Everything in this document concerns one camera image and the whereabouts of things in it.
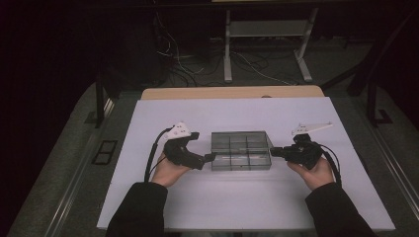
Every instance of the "transparent container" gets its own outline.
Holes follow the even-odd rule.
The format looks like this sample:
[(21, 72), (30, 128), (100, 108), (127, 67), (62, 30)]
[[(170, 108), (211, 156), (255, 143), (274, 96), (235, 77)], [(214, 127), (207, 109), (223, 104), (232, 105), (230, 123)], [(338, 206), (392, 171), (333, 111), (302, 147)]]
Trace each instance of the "transparent container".
[(266, 131), (213, 132), (213, 171), (269, 170), (273, 147)]

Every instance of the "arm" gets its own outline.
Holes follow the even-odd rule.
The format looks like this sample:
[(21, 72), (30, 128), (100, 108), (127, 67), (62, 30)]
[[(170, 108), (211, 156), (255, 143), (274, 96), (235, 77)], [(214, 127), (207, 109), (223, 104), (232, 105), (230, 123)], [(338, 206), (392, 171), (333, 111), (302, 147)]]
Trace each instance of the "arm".
[(172, 186), (188, 167), (177, 166), (162, 154), (150, 183), (135, 183), (129, 189), (108, 226), (107, 237), (163, 236), (163, 209), (167, 187)]
[(376, 237), (356, 207), (333, 180), (329, 163), (321, 158), (312, 170), (289, 162), (312, 193), (306, 198), (318, 236)]

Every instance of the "metal frame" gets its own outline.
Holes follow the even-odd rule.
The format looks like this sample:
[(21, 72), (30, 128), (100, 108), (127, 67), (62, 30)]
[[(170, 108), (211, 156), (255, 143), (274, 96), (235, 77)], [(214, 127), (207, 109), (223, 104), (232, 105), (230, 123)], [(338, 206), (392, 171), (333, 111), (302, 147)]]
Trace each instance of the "metal frame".
[[(315, 18), (317, 16), (318, 8), (311, 10), (310, 16), (306, 21), (269, 21), (269, 22), (231, 22), (230, 21), (230, 10), (226, 11), (225, 20), (225, 54), (224, 54), (224, 81), (226, 83), (232, 82), (231, 73), (231, 59), (230, 59), (230, 38), (231, 37), (290, 37), (290, 36), (302, 36), (302, 42), (299, 49), (294, 51), (296, 63), (298, 64), (299, 70), (305, 82), (311, 82), (312, 77), (308, 70), (308, 67), (304, 61), (304, 53), (310, 39), (311, 30), (314, 26)], [(267, 27), (273, 31), (249, 31), (248, 29), (257, 29), (255, 26), (260, 24), (266, 24)], [(301, 24), (305, 25), (304, 30), (300, 32), (295, 29), (295, 26)]]
[(94, 149), (99, 144), (100, 137), (102, 136), (102, 133), (106, 127), (106, 123), (108, 122), (107, 118), (112, 113), (114, 105), (115, 104), (110, 99), (108, 99), (105, 107), (100, 109), (100, 103), (98, 103), (98, 110), (100, 109), (100, 111), (103, 113), (103, 120), (98, 123), (98, 126), (96, 127), (97, 129), (93, 131), (89, 137), (89, 140), (87, 141), (87, 144), (81, 155), (80, 162), (74, 172), (73, 177), (71, 178), (70, 184), (67, 186), (65, 193), (58, 204), (58, 208), (56, 209), (55, 214), (49, 223), (47, 230), (45, 231), (45, 237), (59, 235), (59, 232), (61, 231), (65, 219), (67, 218), (67, 215), (71, 209), (71, 205), (73, 204), (81, 187), (87, 165), (91, 162)]

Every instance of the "metal leg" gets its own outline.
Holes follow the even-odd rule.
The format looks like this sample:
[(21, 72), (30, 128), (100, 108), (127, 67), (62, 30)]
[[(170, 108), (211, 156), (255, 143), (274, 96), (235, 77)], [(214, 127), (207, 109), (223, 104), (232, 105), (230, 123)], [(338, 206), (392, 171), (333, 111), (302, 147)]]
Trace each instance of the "metal leg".
[(298, 50), (294, 52), (296, 63), (298, 63), (299, 70), (301, 71), (302, 77), (304, 81), (311, 82), (313, 79), (311, 78), (310, 72), (308, 71), (308, 67), (305, 64), (303, 59), (305, 49), (307, 48), (308, 41), (310, 39), (311, 30), (314, 26), (315, 17), (317, 16), (318, 8), (314, 8), (311, 10), (310, 18), (308, 19), (307, 24), (305, 25), (304, 35), (302, 37), (302, 43)]
[(224, 55), (224, 81), (231, 83), (231, 61), (230, 61), (230, 11), (227, 10), (225, 17), (225, 55)]
[(104, 88), (102, 85), (101, 75), (96, 77), (96, 128), (100, 127), (105, 118), (104, 112)]

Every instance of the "wire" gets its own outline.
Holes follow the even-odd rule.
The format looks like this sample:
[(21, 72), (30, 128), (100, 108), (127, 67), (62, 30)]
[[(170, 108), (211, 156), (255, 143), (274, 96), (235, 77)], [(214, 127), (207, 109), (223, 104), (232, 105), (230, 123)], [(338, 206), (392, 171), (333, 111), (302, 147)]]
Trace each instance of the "wire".
[(252, 65), (251, 65), (251, 63), (243, 56), (243, 55), (241, 55), (240, 53), (238, 53), (238, 52), (231, 52), (231, 53), (235, 53), (235, 54), (237, 54), (237, 55), (239, 55), (240, 57), (242, 57), (249, 65), (250, 65), (250, 67), (256, 72), (256, 73), (258, 73), (259, 75), (261, 75), (261, 76), (263, 76), (263, 77), (266, 77), (266, 78), (268, 78), (268, 79), (271, 79), (271, 80), (275, 80), (275, 81), (279, 81), (279, 82), (281, 82), (281, 83), (284, 83), (284, 84), (287, 84), (287, 85), (290, 85), (290, 86), (294, 86), (295, 84), (291, 84), (291, 83), (289, 83), (289, 82), (286, 82), (286, 81), (283, 81), (283, 80), (280, 80), (280, 79), (277, 79), (277, 78), (274, 78), (274, 77), (270, 77), (270, 76), (267, 76), (267, 75), (265, 75), (265, 74), (263, 74), (262, 72), (260, 72), (260, 71), (258, 71), (258, 70), (256, 70)]
[(218, 58), (218, 61), (216, 62), (216, 64), (215, 64), (215, 68), (212, 70), (212, 71), (210, 71), (210, 72), (206, 72), (206, 73), (200, 73), (199, 75), (200, 76), (208, 76), (208, 75), (212, 75), (217, 69), (218, 69), (218, 67), (219, 67), (219, 64), (221, 63), (221, 60), (223, 59), (223, 54), (221, 53), (220, 55), (219, 55), (219, 58)]
[(324, 147), (326, 149), (328, 149), (330, 152), (332, 152), (333, 156), (335, 157), (336, 163), (338, 163), (338, 171), (340, 172), (340, 164), (339, 164), (339, 159), (338, 156), (335, 154), (335, 152), (332, 151), (332, 149), (330, 149), (329, 147), (325, 146), (325, 145), (321, 145), (319, 144), (321, 147)]
[(157, 51), (157, 53), (161, 54), (163, 56), (173, 57), (173, 54), (167, 54), (167, 53), (164, 53), (164, 52), (161, 52), (161, 51)]
[(150, 170), (150, 176), (151, 176), (151, 173), (153, 173), (153, 171), (154, 171), (154, 169), (158, 166), (158, 164), (160, 164), (164, 159), (166, 159), (167, 158), (167, 156), (164, 156), (161, 160), (159, 160), (158, 162), (157, 162), (157, 164), (155, 164), (154, 166), (153, 166), (153, 168)]
[(154, 141), (152, 147), (151, 147), (151, 151), (150, 151), (150, 155), (148, 156), (148, 161), (147, 161), (147, 166), (145, 168), (145, 173), (144, 173), (144, 182), (148, 183), (148, 180), (150, 179), (150, 168), (151, 168), (151, 163), (153, 163), (153, 159), (154, 159), (154, 155), (156, 153), (156, 149), (157, 149), (157, 145), (158, 145), (158, 141), (160, 140), (160, 137), (170, 131), (172, 129), (172, 127), (170, 128), (166, 128), (163, 131), (160, 132), (160, 134), (157, 136), (156, 140)]
[[(234, 64), (235, 64), (236, 66), (238, 66), (240, 69), (244, 70), (244, 71), (254, 73), (254, 72), (255, 72), (255, 70), (257, 70), (257, 71), (261, 71), (261, 70), (263, 70), (263, 69), (264, 69), (264, 67), (263, 67), (263, 66), (261, 66), (260, 64), (258, 64), (258, 63), (256, 63), (256, 62), (246, 61), (246, 60), (244, 60), (244, 59), (243, 59), (243, 57), (240, 57), (238, 54), (231, 53), (231, 54), (230, 54), (230, 57), (231, 57), (232, 61), (234, 62)], [(244, 68), (244, 67), (243, 67), (243, 66), (241, 66), (239, 63), (240, 63), (240, 64), (243, 64), (243, 65), (245, 65), (245, 66), (250, 67), (250, 69)]]
[[(173, 41), (173, 43), (175, 44), (175, 47), (176, 47), (176, 59), (178, 60), (178, 64), (179, 64), (179, 66), (186, 72), (186, 73), (190, 73), (190, 72), (188, 72), (187, 71), (187, 69), (185, 69), (184, 68), (184, 66), (182, 65), (182, 63), (181, 63), (181, 59), (180, 59), (180, 52), (179, 52), (179, 46), (178, 46), (178, 43), (175, 41), (175, 39), (172, 37), (172, 35), (170, 35), (167, 31), (166, 31), (166, 34), (167, 34), (167, 36), (169, 36), (169, 38), (170, 39), (172, 39), (172, 41)], [(198, 74), (198, 73), (200, 73), (201, 71), (203, 71), (204, 70), (204, 68), (201, 68), (199, 71), (196, 71), (196, 72), (194, 72), (194, 71), (191, 71), (191, 73), (193, 73), (193, 74)]]
[(173, 73), (173, 74), (175, 74), (176, 76), (180, 77), (180, 78), (181, 78), (181, 80), (183, 80), (183, 81), (185, 82), (186, 87), (189, 87), (189, 82), (188, 82), (188, 79), (187, 79), (186, 77), (184, 77), (184, 76), (182, 76), (181, 74), (179, 74), (179, 73), (177, 73), (177, 72), (175, 72), (175, 71), (172, 71), (172, 70), (170, 70), (170, 72), (171, 72), (171, 73)]
[(189, 73), (186, 73), (186, 72), (184, 72), (182, 70), (179, 70), (179, 71), (185, 73), (189, 78), (191, 78), (191, 80), (194, 82), (194, 86), (195, 87), (198, 87), (197, 81), (195, 80), (195, 76), (193, 76), (193, 75), (191, 75)]
[[(280, 48), (280, 44), (292, 45), (292, 43), (290, 43), (288, 41), (285, 41), (284, 39), (274, 39), (274, 42), (275, 42), (274, 47), (273, 48), (269, 48), (269, 52), (268, 52), (268, 55), (267, 56), (261, 55), (261, 53), (256, 50), (257, 48), (255, 48), (254, 42), (251, 43), (248, 40), (248, 41), (245, 42), (245, 45), (244, 46), (246, 46), (246, 49), (248, 50), (247, 53), (253, 54), (256, 57), (261, 58), (260, 61), (262, 61), (262, 60), (268, 60), (268, 59), (284, 59), (284, 58), (287, 58), (287, 57), (294, 56), (293, 50), (292, 50), (292, 52), (287, 52), (287, 54), (285, 54), (285, 55), (272, 56), (272, 54)], [(232, 43), (231, 46), (233, 48), (237, 48), (236, 44), (233, 44)]]

